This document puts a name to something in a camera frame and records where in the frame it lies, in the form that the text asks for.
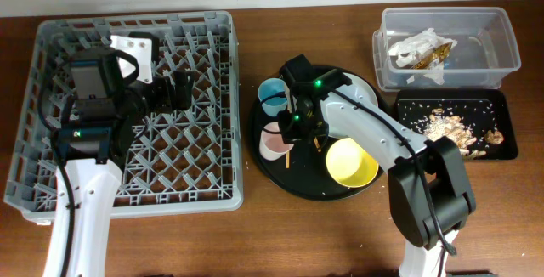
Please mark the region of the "pink plastic cup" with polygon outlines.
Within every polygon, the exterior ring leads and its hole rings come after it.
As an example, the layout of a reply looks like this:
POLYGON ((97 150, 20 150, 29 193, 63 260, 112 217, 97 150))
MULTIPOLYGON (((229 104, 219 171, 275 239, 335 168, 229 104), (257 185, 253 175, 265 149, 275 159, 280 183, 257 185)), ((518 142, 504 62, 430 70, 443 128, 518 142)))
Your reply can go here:
POLYGON ((294 144, 286 144, 280 134, 278 122, 266 124, 261 131, 259 154, 267 161, 276 161, 292 150, 294 144))

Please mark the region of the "food scraps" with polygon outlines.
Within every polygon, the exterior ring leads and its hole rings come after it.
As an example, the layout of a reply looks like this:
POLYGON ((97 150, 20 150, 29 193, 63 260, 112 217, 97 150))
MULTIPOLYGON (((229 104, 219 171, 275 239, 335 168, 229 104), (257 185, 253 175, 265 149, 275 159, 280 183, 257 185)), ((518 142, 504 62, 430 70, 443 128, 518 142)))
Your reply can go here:
POLYGON ((431 141, 447 137, 454 142, 462 157, 473 160, 488 154, 486 149, 492 145, 499 145, 505 141, 504 135, 497 129, 485 131, 483 137, 477 137, 475 124, 465 125, 462 118, 443 108, 435 108, 421 120, 410 121, 416 126, 416 131, 422 133, 431 141))

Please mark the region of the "light blue plastic cup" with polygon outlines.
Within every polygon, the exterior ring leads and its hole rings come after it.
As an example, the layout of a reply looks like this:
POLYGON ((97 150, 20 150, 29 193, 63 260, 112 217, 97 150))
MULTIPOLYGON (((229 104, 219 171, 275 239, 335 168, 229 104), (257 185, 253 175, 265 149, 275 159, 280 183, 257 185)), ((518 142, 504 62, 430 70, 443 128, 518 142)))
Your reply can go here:
POLYGON ((258 99, 268 116, 277 116, 287 107, 286 84, 280 78, 270 78, 258 88, 258 99))

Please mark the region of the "yellow bowl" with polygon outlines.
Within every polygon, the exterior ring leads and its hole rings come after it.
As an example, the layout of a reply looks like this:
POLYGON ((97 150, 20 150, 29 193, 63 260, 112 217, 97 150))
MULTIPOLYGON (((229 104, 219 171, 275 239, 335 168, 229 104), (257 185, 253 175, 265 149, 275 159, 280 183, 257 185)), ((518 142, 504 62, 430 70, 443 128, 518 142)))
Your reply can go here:
POLYGON ((362 188, 378 175, 378 163, 353 139, 342 138, 326 152, 326 170, 338 184, 362 188))

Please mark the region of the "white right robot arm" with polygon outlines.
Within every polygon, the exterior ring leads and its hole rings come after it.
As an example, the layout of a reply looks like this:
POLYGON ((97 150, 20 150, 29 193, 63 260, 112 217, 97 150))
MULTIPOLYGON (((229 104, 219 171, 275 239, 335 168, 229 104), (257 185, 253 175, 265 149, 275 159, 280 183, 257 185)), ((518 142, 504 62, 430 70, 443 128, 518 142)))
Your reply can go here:
POLYGON ((433 141, 370 101, 367 83, 337 67, 318 71, 300 54, 279 70, 288 106, 279 114, 287 143, 351 138, 388 175, 389 210, 405 237, 401 276, 444 276, 453 241, 476 209, 462 155, 447 137, 433 141))

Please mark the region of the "white napkin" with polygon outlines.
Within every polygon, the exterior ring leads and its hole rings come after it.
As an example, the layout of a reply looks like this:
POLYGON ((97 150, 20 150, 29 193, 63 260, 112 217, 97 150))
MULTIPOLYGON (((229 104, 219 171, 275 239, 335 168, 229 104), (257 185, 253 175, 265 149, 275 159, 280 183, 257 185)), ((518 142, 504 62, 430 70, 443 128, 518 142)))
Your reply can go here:
MULTIPOLYGON (((415 36, 394 43, 388 49, 388 55, 395 58, 395 64, 399 68, 411 70, 413 65, 433 52, 438 46, 448 42, 453 43, 451 51, 458 44, 457 40, 439 36, 434 28, 428 28, 415 36)), ((429 78, 437 85, 443 85, 445 83, 444 68, 445 60, 439 64, 433 63, 429 68, 423 69, 431 71, 431 73, 424 73, 422 76, 429 78)))

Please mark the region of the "grey round plate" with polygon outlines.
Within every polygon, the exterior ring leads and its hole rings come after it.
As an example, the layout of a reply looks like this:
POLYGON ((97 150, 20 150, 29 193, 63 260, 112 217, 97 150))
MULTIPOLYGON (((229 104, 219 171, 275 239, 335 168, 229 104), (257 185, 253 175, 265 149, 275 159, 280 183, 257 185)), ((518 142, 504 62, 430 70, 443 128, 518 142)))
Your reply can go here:
MULTIPOLYGON (((376 107, 379 106, 377 95, 368 82, 366 82, 362 77, 348 73, 347 71, 345 71, 343 74, 346 75, 357 87, 357 96, 363 96, 376 107)), ((329 136, 335 139, 347 138, 346 134, 343 134, 333 126, 329 126, 329 136)))

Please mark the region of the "gold snack wrapper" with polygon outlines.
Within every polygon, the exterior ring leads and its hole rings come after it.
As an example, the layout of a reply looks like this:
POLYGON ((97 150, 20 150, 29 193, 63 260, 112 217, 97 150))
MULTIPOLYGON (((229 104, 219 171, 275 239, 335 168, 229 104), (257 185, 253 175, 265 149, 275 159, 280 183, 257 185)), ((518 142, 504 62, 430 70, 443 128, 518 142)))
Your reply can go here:
POLYGON ((427 69, 431 64, 443 62, 450 54, 453 43, 448 42, 438 46, 433 52, 411 67, 412 70, 427 69))

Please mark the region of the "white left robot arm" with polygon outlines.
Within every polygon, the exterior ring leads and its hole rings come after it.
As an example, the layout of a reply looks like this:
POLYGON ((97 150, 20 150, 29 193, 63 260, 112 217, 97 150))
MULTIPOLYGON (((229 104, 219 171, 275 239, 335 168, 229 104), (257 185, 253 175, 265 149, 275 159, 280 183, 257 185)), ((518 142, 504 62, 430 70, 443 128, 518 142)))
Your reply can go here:
POLYGON ((101 46, 73 54, 59 65, 76 86, 52 128, 50 147, 57 165, 54 228, 46 276, 102 276, 111 212, 126 155, 138 134, 133 126, 152 112, 171 113, 192 105, 192 71, 139 80, 138 60, 101 46), (135 66, 122 74, 118 61, 135 66))

